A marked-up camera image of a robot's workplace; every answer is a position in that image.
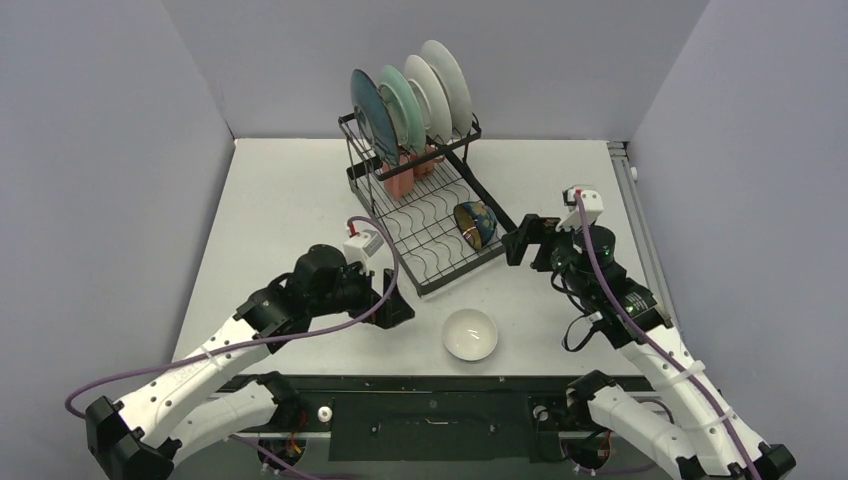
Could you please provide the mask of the white plate blue rim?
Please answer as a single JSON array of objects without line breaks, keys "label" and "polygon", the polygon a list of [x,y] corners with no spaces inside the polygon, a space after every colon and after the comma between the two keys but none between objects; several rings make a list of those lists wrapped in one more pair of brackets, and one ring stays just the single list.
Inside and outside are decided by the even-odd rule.
[{"label": "white plate blue rim", "polygon": [[419,101],[427,136],[437,144],[448,143],[452,136],[452,117],[437,75],[422,57],[415,54],[407,57],[403,72]]}]

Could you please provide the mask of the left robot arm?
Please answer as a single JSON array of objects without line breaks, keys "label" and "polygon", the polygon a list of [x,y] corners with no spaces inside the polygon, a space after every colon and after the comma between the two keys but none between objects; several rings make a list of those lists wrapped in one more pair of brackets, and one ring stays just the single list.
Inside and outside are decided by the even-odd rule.
[{"label": "left robot arm", "polygon": [[415,312],[384,272],[383,290],[362,255],[348,259],[312,246],[292,271],[255,291],[188,358],[147,385],[85,410],[87,445],[110,479],[166,479],[194,453],[246,429],[275,430],[306,421],[297,390],[278,372],[254,375],[238,390],[211,396],[246,368],[307,336],[314,318],[345,313],[356,323],[391,329]]}]

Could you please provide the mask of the light green flower plate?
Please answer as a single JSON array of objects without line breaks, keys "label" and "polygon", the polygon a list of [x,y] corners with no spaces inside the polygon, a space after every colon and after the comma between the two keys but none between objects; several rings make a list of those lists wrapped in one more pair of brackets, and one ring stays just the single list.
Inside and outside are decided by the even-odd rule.
[{"label": "light green flower plate", "polygon": [[422,111],[407,79],[397,68],[385,65],[380,71],[378,92],[389,112],[399,146],[408,153],[423,154],[426,132]]}]

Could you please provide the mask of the white bowl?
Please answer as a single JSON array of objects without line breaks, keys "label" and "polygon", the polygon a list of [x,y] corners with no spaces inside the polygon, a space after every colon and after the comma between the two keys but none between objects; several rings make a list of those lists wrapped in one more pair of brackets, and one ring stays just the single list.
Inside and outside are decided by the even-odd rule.
[{"label": "white bowl", "polygon": [[486,359],[495,351],[498,340],[496,323],[480,310],[457,310],[446,318],[442,326],[445,349],[465,362]]}]

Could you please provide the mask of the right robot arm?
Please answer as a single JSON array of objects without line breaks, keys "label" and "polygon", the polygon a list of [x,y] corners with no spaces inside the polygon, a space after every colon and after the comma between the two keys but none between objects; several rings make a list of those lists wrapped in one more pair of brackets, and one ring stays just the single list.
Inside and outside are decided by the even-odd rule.
[{"label": "right robot arm", "polygon": [[568,386],[566,418],[617,433],[674,479],[786,478],[797,465],[792,453],[764,440],[727,403],[667,310],[616,262],[615,234],[596,224],[557,229],[558,221],[526,215],[502,239],[508,265],[519,265],[527,247],[538,246],[532,268],[550,273],[556,289],[577,299],[593,328],[641,372],[671,413],[670,419],[651,413],[594,370]]}]

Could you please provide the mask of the small orange mug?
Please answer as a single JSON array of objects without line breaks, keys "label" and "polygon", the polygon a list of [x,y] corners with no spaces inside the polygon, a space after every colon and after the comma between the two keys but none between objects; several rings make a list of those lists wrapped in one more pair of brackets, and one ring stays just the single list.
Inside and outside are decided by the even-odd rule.
[{"label": "small orange mug", "polygon": [[413,168],[414,178],[416,180],[421,180],[421,179],[427,178],[429,175],[431,175],[435,171],[436,166],[444,161],[444,159],[445,159],[445,157],[443,155],[440,155],[440,156],[434,157],[431,160],[428,160],[426,162],[423,162],[421,164],[416,165]]}]

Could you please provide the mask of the large pink mug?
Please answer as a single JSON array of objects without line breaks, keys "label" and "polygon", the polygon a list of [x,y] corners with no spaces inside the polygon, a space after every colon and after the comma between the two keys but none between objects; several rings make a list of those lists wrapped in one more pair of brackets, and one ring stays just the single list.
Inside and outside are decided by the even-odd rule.
[{"label": "large pink mug", "polygon": [[[411,160],[411,155],[405,154],[399,157],[398,165],[394,167],[401,167],[407,165]],[[388,163],[382,163],[381,172],[382,173],[391,173],[394,168],[392,165]],[[400,201],[402,198],[409,194],[415,185],[415,175],[414,169],[408,169],[403,172],[399,172],[396,175],[386,178],[382,181],[384,189],[387,193],[395,200]]]}]

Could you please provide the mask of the black wire dish rack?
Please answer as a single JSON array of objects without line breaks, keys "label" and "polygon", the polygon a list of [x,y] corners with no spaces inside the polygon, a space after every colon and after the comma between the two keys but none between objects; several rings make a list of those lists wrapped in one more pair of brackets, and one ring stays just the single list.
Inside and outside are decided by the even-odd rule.
[{"label": "black wire dish rack", "polygon": [[[482,136],[477,117],[472,118],[468,135],[439,145],[425,158],[441,157],[443,161],[399,199],[393,198],[384,182],[412,170],[415,164],[391,167],[384,173],[371,144],[360,136],[355,115],[340,116],[338,127],[347,142],[350,189],[367,215],[388,230],[399,250],[400,265],[418,296],[431,294],[504,254],[501,237],[517,225],[469,165],[469,145]],[[480,250],[468,245],[454,222],[454,207],[466,201],[481,202],[496,218],[493,237]]]}]

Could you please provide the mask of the red teal plate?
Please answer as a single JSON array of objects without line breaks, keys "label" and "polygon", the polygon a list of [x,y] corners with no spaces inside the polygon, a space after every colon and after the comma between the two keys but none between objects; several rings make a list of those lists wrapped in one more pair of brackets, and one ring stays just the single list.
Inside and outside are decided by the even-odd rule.
[{"label": "red teal plate", "polygon": [[420,54],[441,82],[448,100],[452,136],[461,138],[472,130],[474,111],[470,90],[457,59],[437,40],[423,43]]}]

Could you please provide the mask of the dark blue plate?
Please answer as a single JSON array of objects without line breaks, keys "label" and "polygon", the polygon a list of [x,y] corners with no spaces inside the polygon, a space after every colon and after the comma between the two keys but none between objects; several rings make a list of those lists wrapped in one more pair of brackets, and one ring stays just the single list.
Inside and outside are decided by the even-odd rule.
[{"label": "dark blue plate", "polygon": [[363,139],[380,161],[397,166],[400,154],[394,125],[377,86],[361,69],[351,73],[350,97]]}]

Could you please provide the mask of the brown black bowl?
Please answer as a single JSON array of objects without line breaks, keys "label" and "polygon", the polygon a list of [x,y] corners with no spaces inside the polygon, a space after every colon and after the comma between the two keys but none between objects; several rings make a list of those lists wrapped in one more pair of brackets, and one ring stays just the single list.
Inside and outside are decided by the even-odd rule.
[{"label": "brown black bowl", "polygon": [[453,209],[454,223],[466,243],[475,251],[486,247],[497,232],[497,218],[482,201],[467,201]]}]

